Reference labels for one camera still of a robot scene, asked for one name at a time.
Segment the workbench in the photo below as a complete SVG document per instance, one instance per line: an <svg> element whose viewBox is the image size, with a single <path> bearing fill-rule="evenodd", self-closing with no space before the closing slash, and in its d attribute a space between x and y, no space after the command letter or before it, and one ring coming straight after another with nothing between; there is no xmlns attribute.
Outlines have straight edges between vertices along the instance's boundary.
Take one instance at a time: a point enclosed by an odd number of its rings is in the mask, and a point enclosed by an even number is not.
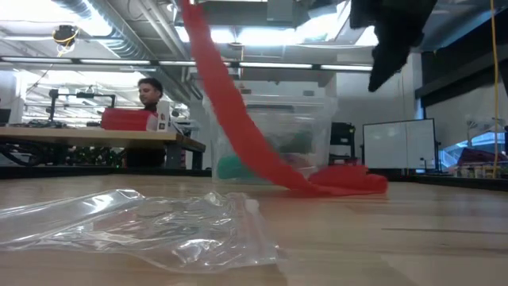
<svg viewBox="0 0 508 286"><path fill-rule="evenodd" d="M0 127L2 139L44 142L65 146L166 149L166 168L179 168L182 149L192 152L192 168L202 168L206 146L179 133Z"/></svg>
<svg viewBox="0 0 508 286"><path fill-rule="evenodd" d="M0 252L2 285L505 286L508 193L390 183L386 195L294 198L274 186L184 176L0 181L0 208L130 187L145 196L242 191L260 202L278 265L177 274L122 254Z"/></svg>

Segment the plastic zipper bag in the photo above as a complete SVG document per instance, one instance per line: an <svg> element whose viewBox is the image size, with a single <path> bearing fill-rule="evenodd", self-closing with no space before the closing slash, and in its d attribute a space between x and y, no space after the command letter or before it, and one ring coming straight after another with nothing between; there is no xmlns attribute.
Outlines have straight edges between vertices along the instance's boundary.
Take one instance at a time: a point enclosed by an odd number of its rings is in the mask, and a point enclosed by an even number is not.
<svg viewBox="0 0 508 286"><path fill-rule="evenodd" d="M125 253L176 272L275 263L257 201L241 193L170 199L105 191L0 210L0 250Z"/></svg>

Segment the whiteboard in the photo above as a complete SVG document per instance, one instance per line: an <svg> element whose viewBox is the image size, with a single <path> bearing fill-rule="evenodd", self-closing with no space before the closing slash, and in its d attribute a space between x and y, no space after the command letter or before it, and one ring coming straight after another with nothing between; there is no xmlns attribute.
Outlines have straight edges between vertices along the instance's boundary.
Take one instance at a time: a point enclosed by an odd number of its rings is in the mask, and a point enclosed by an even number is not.
<svg viewBox="0 0 508 286"><path fill-rule="evenodd" d="M435 168L434 145L433 119L364 125L369 168Z"/></svg>

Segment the red cloth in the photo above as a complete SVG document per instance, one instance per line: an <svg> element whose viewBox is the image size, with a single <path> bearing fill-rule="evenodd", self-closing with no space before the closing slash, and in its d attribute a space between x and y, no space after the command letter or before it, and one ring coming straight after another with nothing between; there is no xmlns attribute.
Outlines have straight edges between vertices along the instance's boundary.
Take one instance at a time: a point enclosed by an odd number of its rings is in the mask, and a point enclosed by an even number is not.
<svg viewBox="0 0 508 286"><path fill-rule="evenodd" d="M236 154L252 171L274 184L306 195L365 195L386 191L386 178L367 175L364 166L330 167L306 180L285 164L248 116L241 94L212 42L201 7L183 0L183 21L189 34L192 56L217 120Z"/></svg>

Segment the red container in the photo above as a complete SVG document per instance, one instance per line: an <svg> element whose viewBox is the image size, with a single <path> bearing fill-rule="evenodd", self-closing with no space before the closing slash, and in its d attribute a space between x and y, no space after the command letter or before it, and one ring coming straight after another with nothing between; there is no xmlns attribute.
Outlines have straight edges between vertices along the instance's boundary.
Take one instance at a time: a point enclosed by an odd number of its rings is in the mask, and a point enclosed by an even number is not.
<svg viewBox="0 0 508 286"><path fill-rule="evenodd" d="M157 117L151 111L106 108L102 114L102 128L106 130L147 131L151 130Z"/></svg>

